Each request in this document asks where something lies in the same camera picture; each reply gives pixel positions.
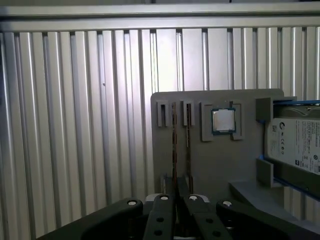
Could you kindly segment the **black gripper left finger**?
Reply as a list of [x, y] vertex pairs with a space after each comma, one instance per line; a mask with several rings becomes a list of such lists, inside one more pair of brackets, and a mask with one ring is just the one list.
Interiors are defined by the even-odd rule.
[[174, 193], [124, 198], [40, 237], [42, 240], [171, 240]]

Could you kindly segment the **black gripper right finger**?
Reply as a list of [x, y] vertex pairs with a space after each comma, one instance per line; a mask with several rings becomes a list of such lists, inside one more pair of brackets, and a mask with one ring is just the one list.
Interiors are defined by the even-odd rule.
[[215, 204], [192, 194], [185, 177], [177, 179], [186, 229], [203, 240], [318, 240], [319, 233], [237, 200]]

